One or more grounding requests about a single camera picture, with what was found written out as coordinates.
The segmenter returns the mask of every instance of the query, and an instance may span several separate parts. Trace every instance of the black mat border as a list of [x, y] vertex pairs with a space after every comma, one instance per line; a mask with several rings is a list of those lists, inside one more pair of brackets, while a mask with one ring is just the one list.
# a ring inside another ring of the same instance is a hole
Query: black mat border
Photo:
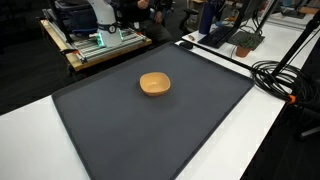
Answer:
[[214, 131], [220, 126], [220, 124], [224, 121], [224, 119], [226, 118], [226, 116], [234, 109], [234, 107], [241, 101], [241, 99], [242, 99], [242, 98], [248, 93], [248, 91], [254, 86], [254, 81], [253, 81], [251, 78], [246, 77], [246, 76], [243, 76], [243, 75], [241, 75], [241, 74], [239, 74], [239, 73], [237, 73], [237, 72], [235, 72], [235, 71], [232, 71], [232, 70], [230, 70], [230, 69], [228, 69], [228, 68], [226, 68], [226, 67], [224, 67], [224, 66], [221, 66], [220, 64], [217, 64], [217, 63], [215, 63], [215, 62], [213, 62], [213, 61], [210, 61], [210, 60], [208, 60], [208, 59], [206, 59], [206, 58], [204, 58], [204, 57], [202, 57], [202, 56], [200, 56], [200, 55], [198, 55], [198, 54], [195, 54], [195, 53], [193, 53], [193, 52], [191, 52], [191, 51], [189, 51], [189, 50], [187, 50], [187, 49], [185, 49], [185, 48], [182, 48], [182, 47], [176, 45], [176, 44], [173, 43], [173, 42], [169, 42], [169, 43], [166, 43], [166, 44], [158, 47], [157, 49], [154, 49], [154, 50], [152, 50], [152, 51], [149, 51], [149, 52], [147, 52], [147, 53], [144, 53], [144, 54], [142, 54], [142, 55], [139, 55], [139, 56], [133, 58], [132, 60], [128, 60], [128, 61], [126, 61], [126, 62], [124, 62], [124, 63], [122, 63], [122, 64], [120, 64], [120, 65], [117, 65], [117, 66], [115, 66], [115, 67], [113, 67], [113, 68], [107, 69], [107, 70], [105, 70], [105, 71], [103, 71], [103, 72], [101, 72], [101, 73], [98, 73], [98, 74], [96, 74], [96, 75], [94, 75], [94, 76], [91, 76], [91, 77], [89, 77], [89, 78], [87, 78], [87, 79], [84, 79], [84, 80], [82, 80], [82, 81], [80, 81], [80, 82], [77, 82], [77, 83], [75, 83], [75, 84], [72, 84], [72, 85], [70, 85], [70, 86], [68, 86], [68, 87], [65, 87], [65, 88], [61, 89], [61, 90], [58, 90], [57, 92], [55, 92], [55, 93], [53, 93], [53, 94], [51, 95], [51, 96], [52, 96], [53, 103], [54, 103], [54, 105], [55, 105], [55, 107], [56, 107], [56, 110], [57, 110], [57, 112], [58, 112], [58, 114], [59, 114], [59, 116], [60, 116], [60, 119], [62, 120], [63, 125], [65, 126], [65, 129], [66, 129], [66, 131], [68, 132], [68, 135], [69, 135], [69, 137], [70, 137], [70, 139], [71, 139], [71, 141], [72, 141], [72, 144], [73, 144], [73, 146], [75, 147], [75, 149], [76, 149], [76, 151], [77, 151], [77, 154], [79, 155], [80, 160], [81, 160], [82, 164], [84, 165], [84, 167], [85, 167], [85, 169], [86, 169], [86, 171], [87, 171], [90, 179], [95, 180], [94, 174], [92, 174], [92, 172], [91, 172], [91, 170], [90, 170], [90, 167], [89, 167], [88, 164], [86, 163], [85, 157], [81, 154], [81, 149], [78, 147], [76, 140], [73, 138], [73, 136], [72, 136], [72, 131], [71, 131], [71, 129], [67, 126], [67, 123], [65, 122], [65, 120], [64, 120], [64, 118], [63, 118], [63, 112], [61, 112], [61, 110], [59, 109], [59, 107], [58, 107], [58, 105], [56, 104], [55, 100], [56, 100], [57, 98], [59, 98], [60, 96], [62, 96], [63, 94], [65, 94], [65, 93], [69, 93], [69, 92], [71, 92], [71, 91], [73, 91], [73, 90], [75, 90], [75, 89], [78, 89], [78, 88], [80, 88], [80, 87], [82, 87], [82, 86], [84, 86], [84, 85], [91, 84], [91, 83], [95, 82], [96, 80], [102, 79], [102, 78], [104, 78], [104, 77], [107, 76], [107, 75], [110, 75], [110, 74], [112, 74], [112, 73], [114, 73], [114, 72], [117, 72], [117, 71], [119, 71], [119, 70], [122, 70], [122, 69], [130, 66], [130, 65], [133, 64], [133, 63], [143, 61], [145, 58], [147, 58], [147, 57], [149, 57], [149, 56], [152, 56], [152, 55], [154, 55], [155, 53], [158, 53], [158, 52], [162, 51], [163, 49], [167, 48], [168, 46], [174, 46], [174, 47], [176, 47], [176, 48], [184, 51], [185, 53], [187, 53], [187, 54], [189, 54], [189, 55], [191, 55], [191, 56], [196, 56], [197, 58], [199, 58], [199, 59], [201, 59], [201, 60], [204, 60], [204, 61], [207, 61], [207, 62], [210, 63], [210, 64], [212, 63], [212, 64], [218, 66], [219, 68], [222, 68], [224, 71], [227, 71], [227, 72], [229, 72], [229, 73], [233, 73], [233, 74], [238, 75], [238, 76], [240, 75], [241, 78], [246, 79], [246, 80], [248, 80], [248, 81], [251, 82], [251, 86], [247, 89], [247, 91], [245, 91], [245, 93], [244, 93], [241, 97], [239, 97], [238, 101], [236, 101], [236, 102], [234, 103], [234, 105], [233, 105], [232, 107], [230, 107], [229, 111], [226, 112], [225, 115], [221, 118], [221, 120], [208, 132], [208, 134], [205, 136], [205, 138], [199, 143], [198, 147], [187, 157], [187, 159], [184, 161], [184, 163], [183, 163], [180, 167], [178, 167], [178, 168], [176, 169], [175, 173], [172, 175], [172, 177], [171, 177], [170, 179], [176, 179], [176, 178], [177, 178], [177, 176], [182, 172], [182, 170], [183, 170], [183, 169], [188, 165], [188, 163], [192, 160], [192, 158], [194, 157], [194, 155], [202, 148], [202, 146], [206, 143], [206, 141], [212, 136], [213, 132], [214, 132]]

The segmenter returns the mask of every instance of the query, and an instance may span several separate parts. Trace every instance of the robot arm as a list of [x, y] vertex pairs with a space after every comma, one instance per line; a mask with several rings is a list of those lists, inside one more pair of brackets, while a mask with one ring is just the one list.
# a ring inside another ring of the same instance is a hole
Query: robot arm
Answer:
[[99, 46], [114, 47], [122, 43], [121, 31], [116, 25], [114, 10], [107, 0], [87, 0], [92, 6], [98, 24]]

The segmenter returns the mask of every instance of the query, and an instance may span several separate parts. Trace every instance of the person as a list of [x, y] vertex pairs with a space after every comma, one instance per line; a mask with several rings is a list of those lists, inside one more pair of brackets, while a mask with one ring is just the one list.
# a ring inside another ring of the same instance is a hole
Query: person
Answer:
[[119, 0], [120, 9], [125, 22], [139, 24], [145, 35], [150, 38], [155, 47], [171, 41], [171, 34], [162, 25], [163, 9], [168, 6], [166, 0], [157, 0], [155, 16], [150, 18], [150, 1], [149, 0]]

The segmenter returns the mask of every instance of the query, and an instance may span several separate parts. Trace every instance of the desk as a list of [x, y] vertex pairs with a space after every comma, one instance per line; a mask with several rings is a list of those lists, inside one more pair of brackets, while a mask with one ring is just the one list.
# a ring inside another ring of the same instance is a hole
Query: desk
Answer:
[[[254, 27], [251, 21], [248, 22], [248, 26]], [[281, 61], [283, 56], [288, 52], [294, 42], [301, 35], [302, 31], [294, 29], [288, 29], [286, 27], [276, 26], [272, 24], [265, 24], [263, 27], [263, 36], [266, 38], [258, 46], [255, 51], [249, 53], [246, 58], [239, 58], [235, 55], [235, 51], [232, 54], [232, 58], [242, 64], [252, 66], [254, 63], [262, 60], [273, 60]], [[195, 40], [191, 41], [188, 35], [183, 36], [182, 39], [198, 44], [198, 40], [203, 38], [205, 35], [200, 34], [198, 31], [191, 33]], [[305, 59], [309, 56], [313, 46], [317, 42], [319, 35], [316, 35], [308, 45], [297, 55], [291, 65], [301, 68], [304, 64]], [[225, 43], [219, 49], [211, 48], [209, 46], [198, 44], [202, 47], [209, 48], [210, 50], [222, 54], [227, 57], [231, 57], [231, 53], [235, 48], [234, 45]]]
[[[200, 48], [192, 52], [250, 76], [248, 70]], [[301, 57], [301, 66], [306, 58]], [[238, 180], [284, 104], [253, 87], [177, 179]], [[51, 96], [0, 116], [0, 144], [0, 179], [89, 179]]]
[[310, 8], [310, 7], [301, 7], [299, 12], [305, 14], [316, 14], [319, 11], [319, 8]]
[[[59, 34], [57, 33], [57, 30], [55, 30], [54, 27], [47, 20], [43, 20], [43, 21], [41, 21], [41, 23], [42, 23], [42, 26], [44, 27], [44, 30], [49, 34], [49, 36], [56, 43], [59, 50], [64, 50], [64, 49], [70, 48], [67, 45], [67, 43], [59, 36]], [[129, 53], [129, 52], [132, 52], [134, 50], [149, 46], [149, 45], [151, 45], [151, 43], [152, 43], [151, 39], [147, 38], [146, 41], [141, 42], [137, 45], [122, 48], [120, 50], [113, 52], [112, 54], [109, 54], [108, 56], [103, 56], [103, 57], [98, 58], [97, 60], [88, 61], [85, 63], [82, 63], [80, 61], [80, 59], [75, 54], [72, 54], [72, 53], [67, 54], [66, 59], [67, 59], [68, 64], [70, 64], [70, 66], [75, 71], [80, 71], [82, 69], [85, 69], [85, 68], [91, 67], [93, 65], [99, 64], [101, 62], [118, 57], [120, 55], [123, 55], [123, 54]]]
[[267, 23], [303, 31], [313, 16], [313, 14], [306, 14], [303, 19], [299, 19], [283, 16], [281, 13], [275, 13], [270, 15]]

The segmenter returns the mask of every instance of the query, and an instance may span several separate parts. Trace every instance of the wooden desk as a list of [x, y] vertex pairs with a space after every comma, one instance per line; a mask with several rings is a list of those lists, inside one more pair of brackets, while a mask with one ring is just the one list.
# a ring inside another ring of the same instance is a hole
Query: wooden desk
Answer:
[[[42, 20], [41, 23], [42, 23], [45, 31], [49, 34], [49, 36], [53, 39], [53, 41], [59, 47], [59, 50], [69, 49], [69, 47], [67, 46], [66, 42], [64, 42], [61, 39], [59, 34], [55, 31], [55, 29], [50, 25], [50, 23], [47, 20]], [[111, 55], [101, 57], [101, 58], [99, 58], [97, 60], [94, 60], [94, 61], [88, 61], [86, 63], [82, 63], [80, 61], [80, 59], [75, 54], [72, 54], [72, 53], [67, 54], [66, 55], [66, 59], [67, 59], [68, 63], [71, 65], [71, 67], [75, 71], [80, 71], [82, 69], [91, 67], [91, 66], [99, 64], [101, 62], [113, 59], [113, 58], [118, 57], [120, 55], [132, 52], [132, 51], [140, 49], [142, 47], [146, 47], [148, 45], [151, 45], [151, 43], [152, 43], [151, 39], [147, 38], [146, 41], [141, 42], [141, 44], [139, 44], [139, 45], [130, 46], [130, 47], [124, 49], [124, 50], [114, 52]]]
[[301, 7], [299, 12], [305, 14], [316, 14], [319, 11], [319, 8], [310, 8], [310, 7]]

